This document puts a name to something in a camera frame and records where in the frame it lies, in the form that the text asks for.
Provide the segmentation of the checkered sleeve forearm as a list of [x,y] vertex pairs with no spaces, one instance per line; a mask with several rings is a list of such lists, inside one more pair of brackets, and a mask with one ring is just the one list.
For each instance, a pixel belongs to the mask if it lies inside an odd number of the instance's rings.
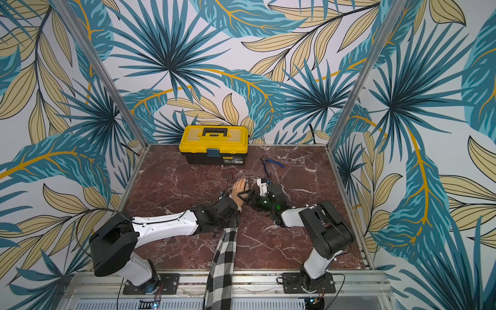
[[232,308],[238,228],[224,229],[207,278],[203,309]]

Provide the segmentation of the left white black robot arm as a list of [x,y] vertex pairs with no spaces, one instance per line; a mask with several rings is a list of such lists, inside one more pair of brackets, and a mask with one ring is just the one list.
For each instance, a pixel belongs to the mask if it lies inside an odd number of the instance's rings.
[[224,197],[214,204],[195,205],[178,214],[132,217],[122,212],[103,224],[90,238],[94,275],[118,275],[145,294],[157,288],[160,280],[150,259],[135,249],[176,236],[192,236],[236,227],[239,219],[236,202]]

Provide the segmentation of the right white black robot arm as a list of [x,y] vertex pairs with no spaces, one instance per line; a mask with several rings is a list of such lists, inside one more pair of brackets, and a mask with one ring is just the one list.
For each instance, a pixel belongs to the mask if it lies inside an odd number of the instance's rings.
[[308,259],[297,273],[283,273],[286,294],[335,293],[333,275],[328,267],[355,241],[353,231],[329,201],[303,207],[290,206],[278,183],[258,179],[250,190],[238,194],[258,212],[269,213],[274,223],[283,228],[303,227],[313,245]]

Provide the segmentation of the mannequin hand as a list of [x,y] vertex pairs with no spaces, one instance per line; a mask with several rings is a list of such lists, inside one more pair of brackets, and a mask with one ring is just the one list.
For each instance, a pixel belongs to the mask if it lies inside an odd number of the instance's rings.
[[239,212],[242,211],[244,199],[247,196],[247,194],[244,192],[248,190],[248,188],[249,184],[247,183],[247,180],[245,178],[238,179],[232,188],[231,198],[235,201]]

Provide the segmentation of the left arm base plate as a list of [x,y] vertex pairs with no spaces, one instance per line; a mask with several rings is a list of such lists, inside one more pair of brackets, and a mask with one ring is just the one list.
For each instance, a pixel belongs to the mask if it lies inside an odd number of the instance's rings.
[[178,289],[179,273],[159,273],[146,283],[135,286],[129,280],[123,288],[124,295],[175,295]]

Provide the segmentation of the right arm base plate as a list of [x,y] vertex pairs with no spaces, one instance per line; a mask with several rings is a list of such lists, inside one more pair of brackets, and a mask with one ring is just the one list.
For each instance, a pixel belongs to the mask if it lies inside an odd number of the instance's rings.
[[283,286],[285,294],[332,294],[337,291],[331,273],[324,273],[316,279],[302,272],[283,273],[279,283]]

